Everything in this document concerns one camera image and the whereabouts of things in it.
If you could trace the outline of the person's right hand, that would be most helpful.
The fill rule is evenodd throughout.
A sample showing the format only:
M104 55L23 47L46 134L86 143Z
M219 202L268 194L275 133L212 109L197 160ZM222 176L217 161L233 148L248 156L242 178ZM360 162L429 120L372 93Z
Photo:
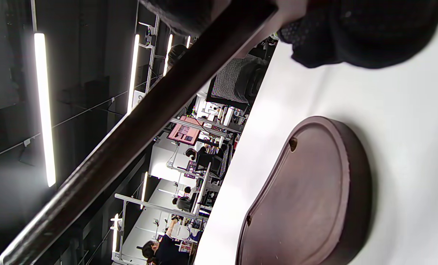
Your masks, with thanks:
M406 62L432 40L438 0L274 0L276 14L239 52L276 33L306 68L347 63L381 69Z

